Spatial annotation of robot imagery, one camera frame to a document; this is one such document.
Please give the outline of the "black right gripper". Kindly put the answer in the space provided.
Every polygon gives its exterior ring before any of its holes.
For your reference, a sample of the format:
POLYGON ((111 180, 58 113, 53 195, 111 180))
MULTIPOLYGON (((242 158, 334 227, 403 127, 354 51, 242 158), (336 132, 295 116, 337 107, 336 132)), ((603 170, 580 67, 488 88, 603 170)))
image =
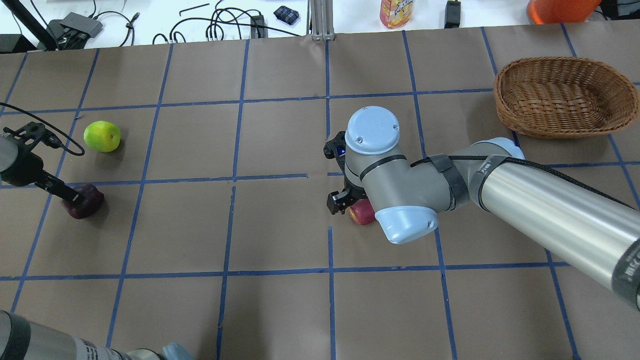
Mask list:
POLYGON ((327 196, 327 209, 331 215, 345 214, 346 210, 358 201, 367 199, 368 196, 359 180, 358 175, 350 171, 346 164, 346 132, 339 131, 336 136, 329 139, 323 146, 323 155, 328 160, 336 160, 343 178, 343 189, 333 191, 327 196))

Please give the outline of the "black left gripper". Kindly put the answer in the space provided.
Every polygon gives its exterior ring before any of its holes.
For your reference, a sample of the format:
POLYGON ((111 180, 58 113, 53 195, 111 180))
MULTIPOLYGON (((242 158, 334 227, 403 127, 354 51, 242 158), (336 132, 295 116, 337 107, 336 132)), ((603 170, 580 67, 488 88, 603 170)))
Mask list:
POLYGON ((48 137, 45 125, 30 121, 18 130, 3 129, 1 145, 1 180, 16 187, 37 182, 37 187, 70 203, 79 203, 81 194, 61 179, 44 172, 41 157, 33 153, 39 142, 48 137))

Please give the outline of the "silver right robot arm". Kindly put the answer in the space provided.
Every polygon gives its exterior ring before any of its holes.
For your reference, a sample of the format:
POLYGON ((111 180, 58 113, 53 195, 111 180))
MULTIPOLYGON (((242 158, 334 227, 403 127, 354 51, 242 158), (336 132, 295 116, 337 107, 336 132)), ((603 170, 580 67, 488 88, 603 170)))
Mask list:
POLYGON ((400 245, 436 230, 439 214, 474 203, 639 307, 638 210, 526 160, 507 137, 409 162, 400 130, 391 111, 369 105, 324 144, 343 172, 343 190, 327 196, 331 214, 368 199, 386 239, 400 245))

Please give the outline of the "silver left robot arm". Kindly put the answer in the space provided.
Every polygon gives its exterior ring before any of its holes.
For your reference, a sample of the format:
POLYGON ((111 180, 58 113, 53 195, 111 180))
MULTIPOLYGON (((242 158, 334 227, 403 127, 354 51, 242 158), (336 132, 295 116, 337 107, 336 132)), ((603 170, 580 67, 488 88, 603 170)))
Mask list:
POLYGON ((80 192, 44 170, 42 158, 33 153, 39 143, 52 149, 64 147, 43 123, 30 121, 18 130, 5 127, 1 133, 1 180, 15 187, 34 184, 74 205, 82 202, 85 197, 80 192))

